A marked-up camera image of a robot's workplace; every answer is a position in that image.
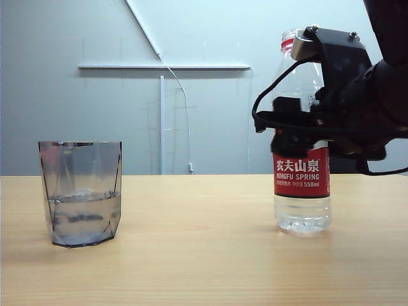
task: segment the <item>wooden table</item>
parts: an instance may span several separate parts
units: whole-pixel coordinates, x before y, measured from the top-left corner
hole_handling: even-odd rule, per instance
[[[279,231],[271,175],[124,176],[115,239],[50,243],[39,177],[1,178],[2,305],[408,305],[408,177],[332,175],[333,222]]]

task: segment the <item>wall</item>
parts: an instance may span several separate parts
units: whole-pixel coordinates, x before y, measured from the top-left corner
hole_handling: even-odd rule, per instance
[[[357,31],[381,58],[363,1],[133,0],[169,64],[242,62],[249,71],[178,71],[195,173],[269,173],[271,133],[250,107],[275,76],[281,33],[318,23]],[[159,173],[159,76],[166,79],[166,173],[187,173],[184,99],[167,71],[80,71],[80,62],[156,63],[124,0],[3,0],[3,175],[37,175],[38,140],[122,140],[124,174]]]

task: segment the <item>plastic bottle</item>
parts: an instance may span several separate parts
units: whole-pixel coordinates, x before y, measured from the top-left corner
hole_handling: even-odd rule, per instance
[[[282,35],[283,58],[278,75],[295,61],[290,52],[296,29]],[[308,62],[293,70],[274,89],[273,95],[300,98],[301,109],[310,110],[314,94],[323,86],[321,68]],[[326,230],[331,221],[330,172],[326,141],[319,141],[305,159],[285,158],[273,153],[275,218],[279,227],[299,233]]]

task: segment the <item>bottle label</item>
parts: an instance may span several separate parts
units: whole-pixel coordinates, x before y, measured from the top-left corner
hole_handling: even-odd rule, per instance
[[[330,195],[328,147],[309,150],[307,158],[285,158],[273,153],[275,194],[291,198],[325,198]]]

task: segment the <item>white pipe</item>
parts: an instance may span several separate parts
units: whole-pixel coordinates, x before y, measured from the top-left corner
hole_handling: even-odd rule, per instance
[[[183,65],[157,65],[157,64],[79,64],[79,69],[156,69],[167,70],[248,70],[246,64],[183,64]]]
[[[156,53],[157,57],[160,58],[160,60],[161,60],[162,59],[161,58],[161,53],[160,53],[159,49],[156,47],[156,44],[154,43],[153,39],[150,37],[149,32],[147,32],[142,20],[138,16],[136,7],[133,6],[129,0],[125,0],[125,2],[127,4],[127,6],[129,7],[129,9],[131,10],[133,16],[135,16],[136,21],[138,22],[140,28],[142,29],[144,35],[146,36],[147,41],[150,43],[151,47],[153,48],[154,53]]]
[[[165,174],[164,163],[164,76],[160,76],[160,174]]]

